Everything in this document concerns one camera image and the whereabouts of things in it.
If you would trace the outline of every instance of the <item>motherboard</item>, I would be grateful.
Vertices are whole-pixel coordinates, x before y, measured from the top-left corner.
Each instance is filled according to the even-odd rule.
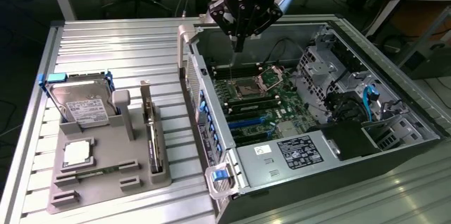
[[[316,125],[282,66],[214,68],[212,78],[238,146],[299,135]]]

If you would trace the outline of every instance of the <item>aluminum extrusion table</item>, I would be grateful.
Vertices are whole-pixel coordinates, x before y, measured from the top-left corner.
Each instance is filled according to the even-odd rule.
[[[334,20],[334,15],[294,16]],[[0,204],[1,223],[215,223],[178,77],[178,26],[196,18],[67,22],[51,28],[39,73],[108,68],[117,89],[140,105],[140,80],[151,80],[161,107],[171,186],[59,214],[45,211],[59,112],[36,84]],[[388,174],[254,216],[239,223],[443,223],[451,219],[451,144]]]

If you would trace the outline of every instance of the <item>green circuit board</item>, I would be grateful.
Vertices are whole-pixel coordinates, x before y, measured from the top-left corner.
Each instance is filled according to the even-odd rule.
[[[259,125],[231,129],[238,146],[302,134],[311,126],[316,125],[316,120],[304,108],[304,102],[291,83],[290,74],[282,72],[282,70],[272,70],[271,67],[268,65],[264,68],[260,78],[252,76],[214,80],[216,94],[224,107],[223,111],[228,123],[247,121],[259,117],[264,118],[264,122]],[[276,107],[250,111],[254,116],[247,112],[238,115],[228,114],[224,106],[226,103],[239,101],[252,102],[252,100],[258,100],[259,98],[274,96],[279,96],[280,101]]]

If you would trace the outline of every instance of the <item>robotic arm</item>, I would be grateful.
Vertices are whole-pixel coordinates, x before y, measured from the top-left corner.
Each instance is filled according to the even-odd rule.
[[[282,17],[291,0],[218,0],[208,5],[208,14],[231,37],[235,52],[242,52],[244,40],[260,34]]]

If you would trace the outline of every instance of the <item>hard drive label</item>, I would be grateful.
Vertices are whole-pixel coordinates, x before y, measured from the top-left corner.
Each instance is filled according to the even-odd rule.
[[[72,101],[67,102],[65,104],[79,124],[108,120],[108,115],[101,99]]]
[[[278,145],[292,170],[324,161],[308,136],[280,141]]]

